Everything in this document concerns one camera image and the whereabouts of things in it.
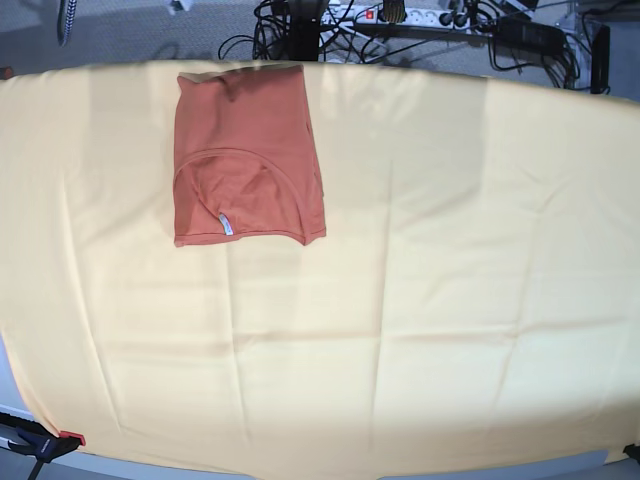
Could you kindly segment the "black clamp with red tips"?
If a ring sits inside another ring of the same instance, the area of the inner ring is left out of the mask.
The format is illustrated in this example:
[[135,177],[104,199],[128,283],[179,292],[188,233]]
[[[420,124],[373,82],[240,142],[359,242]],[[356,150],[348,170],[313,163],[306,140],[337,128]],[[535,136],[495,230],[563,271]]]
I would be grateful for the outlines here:
[[1,448],[35,459],[29,480],[36,479],[45,464],[85,445],[81,434],[61,431],[54,435],[36,421],[1,413]]

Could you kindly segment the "white power strip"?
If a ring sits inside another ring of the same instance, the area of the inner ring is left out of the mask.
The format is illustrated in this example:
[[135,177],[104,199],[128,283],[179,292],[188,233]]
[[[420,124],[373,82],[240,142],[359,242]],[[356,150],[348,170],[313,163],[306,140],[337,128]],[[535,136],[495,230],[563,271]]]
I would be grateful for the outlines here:
[[389,32],[392,30],[411,33],[443,30],[467,34],[474,30],[469,15],[458,10],[406,7],[404,19],[399,23],[390,23],[384,16],[382,4],[353,5],[350,8],[347,8],[346,4],[330,4],[321,17],[321,23],[332,25],[338,21],[342,25],[355,25],[364,29],[381,28]]

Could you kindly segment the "black power adapter box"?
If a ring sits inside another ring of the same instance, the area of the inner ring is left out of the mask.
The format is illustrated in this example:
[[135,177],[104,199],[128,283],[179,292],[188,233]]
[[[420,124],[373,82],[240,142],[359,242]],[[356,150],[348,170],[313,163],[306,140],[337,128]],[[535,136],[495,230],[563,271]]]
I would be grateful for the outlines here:
[[496,21],[492,38],[509,48],[544,56],[556,56],[565,49],[566,35],[554,26],[501,17]]

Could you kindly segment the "black box at right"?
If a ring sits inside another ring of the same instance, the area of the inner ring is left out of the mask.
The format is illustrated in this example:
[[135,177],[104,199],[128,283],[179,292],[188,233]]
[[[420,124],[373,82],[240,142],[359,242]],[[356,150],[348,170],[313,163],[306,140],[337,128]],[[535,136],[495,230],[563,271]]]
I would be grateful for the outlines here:
[[610,27],[602,25],[591,42],[591,94],[609,92]]

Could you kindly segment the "black central stand post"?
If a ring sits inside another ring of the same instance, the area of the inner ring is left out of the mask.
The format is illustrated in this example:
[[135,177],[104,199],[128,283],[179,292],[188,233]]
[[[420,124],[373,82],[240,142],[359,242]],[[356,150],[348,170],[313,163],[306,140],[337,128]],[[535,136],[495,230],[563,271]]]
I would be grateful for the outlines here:
[[317,62],[323,2],[318,0],[294,0],[288,1],[287,4],[290,15],[287,40],[289,59]]

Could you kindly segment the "yellow table cloth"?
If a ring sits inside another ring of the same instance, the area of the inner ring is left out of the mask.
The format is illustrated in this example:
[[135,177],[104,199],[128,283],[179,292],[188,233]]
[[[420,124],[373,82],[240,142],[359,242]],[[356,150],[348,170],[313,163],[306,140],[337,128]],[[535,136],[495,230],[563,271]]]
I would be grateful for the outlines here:
[[639,106],[308,64],[327,234],[176,247],[178,78],[1,85],[1,336],[91,453],[378,479],[639,439]]

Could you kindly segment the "black clamp at right edge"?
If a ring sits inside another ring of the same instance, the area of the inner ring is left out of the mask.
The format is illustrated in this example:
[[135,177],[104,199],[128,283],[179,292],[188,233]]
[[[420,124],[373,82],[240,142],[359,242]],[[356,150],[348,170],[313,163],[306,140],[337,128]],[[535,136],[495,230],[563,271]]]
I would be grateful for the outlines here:
[[626,445],[623,449],[623,453],[630,459],[635,460],[640,464],[640,446],[636,444]]

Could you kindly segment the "orange T-shirt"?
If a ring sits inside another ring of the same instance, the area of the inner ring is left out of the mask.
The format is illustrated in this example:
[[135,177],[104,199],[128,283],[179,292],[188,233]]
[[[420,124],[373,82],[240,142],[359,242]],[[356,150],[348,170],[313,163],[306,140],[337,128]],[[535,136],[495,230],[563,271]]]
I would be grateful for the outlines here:
[[326,234],[324,192],[300,65],[181,75],[174,122],[174,243]]

